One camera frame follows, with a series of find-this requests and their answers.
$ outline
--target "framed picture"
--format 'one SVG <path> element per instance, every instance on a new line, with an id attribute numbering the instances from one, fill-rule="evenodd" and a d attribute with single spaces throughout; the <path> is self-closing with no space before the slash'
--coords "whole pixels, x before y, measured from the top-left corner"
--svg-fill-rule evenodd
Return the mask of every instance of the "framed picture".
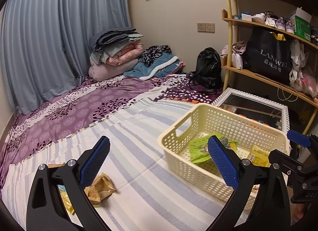
<path id="1" fill-rule="evenodd" d="M 288 107 L 274 101 L 228 88 L 212 105 L 264 123 L 285 134 L 289 131 Z"/>

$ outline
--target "blue gripper pad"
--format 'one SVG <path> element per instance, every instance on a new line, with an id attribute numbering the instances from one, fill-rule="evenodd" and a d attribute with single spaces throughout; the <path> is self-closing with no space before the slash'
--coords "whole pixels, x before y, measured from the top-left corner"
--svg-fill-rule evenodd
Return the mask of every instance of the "blue gripper pad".
<path id="1" fill-rule="evenodd" d="M 110 141 L 109 138 L 105 137 L 100 141 L 95 151 L 91 154 L 89 159 L 80 170 L 79 185 L 82 189 L 92 185 L 96 175 L 98 174 L 98 171 L 101 169 L 102 164 L 109 154 L 109 151 Z"/>
<path id="2" fill-rule="evenodd" d="M 217 169 L 220 171 L 226 185 L 236 190 L 237 186 L 239 185 L 237 168 L 229 159 L 221 146 L 222 144 L 218 143 L 213 136 L 209 138 L 208 150 L 211 158 L 216 164 Z"/>
<path id="3" fill-rule="evenodd" d="M 307 136 L 300 134 L 300 133 L 293 131 L 293 130 L 289 130 L 287 132 L 287 139 L 295 142 L 298 145 L 301 145 L 304 148 L 311 146 L 311 141 Z"/>

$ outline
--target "pink quilt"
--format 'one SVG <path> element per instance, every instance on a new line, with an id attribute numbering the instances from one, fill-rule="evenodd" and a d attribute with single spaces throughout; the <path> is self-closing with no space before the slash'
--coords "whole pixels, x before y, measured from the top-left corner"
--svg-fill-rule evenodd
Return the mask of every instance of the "pink quilt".
<path id="1" fill-rule="evenodd" d="M 106 63 L 118 66 L 129 60 L 132 60 L 143 53 L 143 44 L 140 41 L 134 41 L 124 49 L 116 53 L 113 57 L 108 57 Z"/>

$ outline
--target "cream laundry basket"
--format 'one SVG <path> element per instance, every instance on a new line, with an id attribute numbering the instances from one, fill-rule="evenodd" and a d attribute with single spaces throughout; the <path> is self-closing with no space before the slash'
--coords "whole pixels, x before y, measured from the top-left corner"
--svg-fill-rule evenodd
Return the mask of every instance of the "cream laundry basket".
<path id="1" fill-rule="evenodd" d="M 187 129 L 177 136 L 180 127 Z M 226 186 L 218 170 L 209 167 L 211 164 L 199 167 L 190 162 L 189 141 L 216 131 L 238 142 L 237 154 L 242 159 L 254 144 L 266 151 L 278 149 L 285 154 L 289 151 L 287 137 L 279 130 L 209 104 L 194 106 L 158 137 L 158 143 L 164 149 L 171 171 L 223 201 L 229 199 L 233 189 Z M 245 210 L 252 208 L 256 194 L 251 193 Z"/>

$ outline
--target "blue curtain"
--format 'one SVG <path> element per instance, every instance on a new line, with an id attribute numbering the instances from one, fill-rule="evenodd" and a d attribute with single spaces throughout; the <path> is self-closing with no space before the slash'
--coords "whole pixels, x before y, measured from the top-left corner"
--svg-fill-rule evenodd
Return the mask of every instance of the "blue curtain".
<path id="1" fill-rule="evenodd" d="M 27 114 L 81 84 L 89 38 L 125 26 L 127 0 L 7 0 L 0 59 L 13 112 Z"/>
<path id="2" fill-rule="evenodd" d="M 80 78 L 87 76 L 90 67 L 90 37 L 131 26 L 127 0 L 60 0 L 60 13 L 66 53 Z"/>

